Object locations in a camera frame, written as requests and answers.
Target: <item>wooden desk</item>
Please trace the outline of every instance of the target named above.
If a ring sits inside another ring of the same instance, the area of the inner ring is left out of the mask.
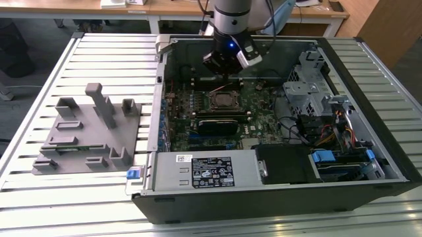
[[[295,7],[287,23],[324,24],[327,26],[324,26],[325,28],[323,31],[323,36],[333,37],[343,20],[348,18],[348,13],[332,11],[328,6],[328,0],[323,0],[321,6],[328,8],[328,10],[320,10],[315,7],[301,7],[301,9],[299,10]],[[199,10],[197,3],[185,0],[152,0],[148,14],[152,16],[150,18],[148,17],[148,19],[152,19],[153,21],[200,21],[203,17],[203,13]]]
[[[337,37],[360,37],[391,69],[422,32],[420,0],[339,0],[351,13]]]
[[[116,9],[100,9],[100,0],[0,0],[0,17],[148,20],[150,33],[158,34],[160,20],[200,21],[201,12],[197,4],[185,0],[148,0],[145,5]],[[332,37],[347,17],[347,12],[303,7],[301,13],[293,9],[288,23],[325,24],[323,35]]]

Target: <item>black cable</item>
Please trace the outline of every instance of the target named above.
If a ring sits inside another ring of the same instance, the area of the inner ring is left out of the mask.
[[[297,33],[296,33],[296,36],[299,36],[300,26],[301,26],[301,22],[303,22],[303,17],[301,17],[301,8],[296,4],[295,4],[295,6],[299,8],[299,14],[300,14],[300,22],[299,22]]]
[[[2,138],[0,138],[0,142],[6,142],[6,143],[9,143],[12,140],[10,139],[2,139]]]
[[[203,12],[203,14],[204,14],[204,15],[211,15],[209,12],[207,12],[207,11],[204,10],[204,7],[203,7],[203,5],[201,5],[201,3],[200,3],[200,0],[197,0],[197,5],[199,5],[199,8],[200,8],[200,11]]]
[[[303,136],[300,136],[299,133],[296,133],[292,129],[289,129],[281,122],[277,122],[279,125],[281,125],[283,128],[285,128],[299,139],[300,141],[307,145],[311,146],[311,143],[308,142],[308,140],[305,140],[305,138]]]
[[[281,119],[291,119],[292,121],[296,121],[297,119],[292,116],[283,116],[280,118],[277,118],[276,120],[281,120]]]
[[[265,2],[265,5],[268,7],[268,11],[269,11],[269,14],[271,14],[271,22],[272,22],[272,42],[268,46],[268,49],[267,49],[267,52],[269,52],[269,49],[275,43],[275,40],[276,40],[276,29],[275,29],[275,20],[273,20],[273,6],[272,6],[272,2],[269,0],[264,0]]]
[[[207,7],[208,7],[208,2],[209,2],[209,0],[207,0],[207,3],[205,3],[205,12],[207,12]],[[205,19],[205,13],[204,13],[204,15],[203,15],[203,20],[200,21],[200,28],[199,28],[199,31],[203,30],[204,19]]]
[[[287,143],[289,143],[289,140],[292,140],[293,138],[291,138],[291,129],[293,128],[293,127],[297,127],[296,125],[292,125],[291,127],[289,127],[289,129],[288,129],[288,140],[287,140]]]

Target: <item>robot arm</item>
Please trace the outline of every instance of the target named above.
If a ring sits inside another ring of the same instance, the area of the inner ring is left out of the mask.
[[[259,63],[265,54],[256,46],[248,32],[252,1],[215,0],[213,2],[213,45],[212,52],[204,57],[204,65],[223,78]]]

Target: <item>floor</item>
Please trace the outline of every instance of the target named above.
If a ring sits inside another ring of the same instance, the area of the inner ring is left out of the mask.
[[[52,19],[14,19],[25,41],[29,45],[29,56],[36,64],[36,71],[20,79],[8,78],[0,71],[0,81],[5,86],[42,86],[61,55],[69,37],[76,30],[70,20],[64,21],[64,28],[57,28]],[[146,21],[110,21],[104,33],[149,33]],[[175,22],[173,28],[162,27],[164,34],[196,34],[200,23]],[[422,40],[407,52],[392,73],[402,81],[416,100],[422,102]],[[40,87],[13,87],[13,101],[0,101],[0,138],[10,139],[30,108]],[[0,142],[0,154],[5,151],[6,143]]]

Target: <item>power supply label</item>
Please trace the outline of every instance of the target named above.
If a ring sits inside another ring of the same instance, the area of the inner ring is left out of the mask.
[[[235,186],[231,157],[192,158],[192,187],[220,188]]]

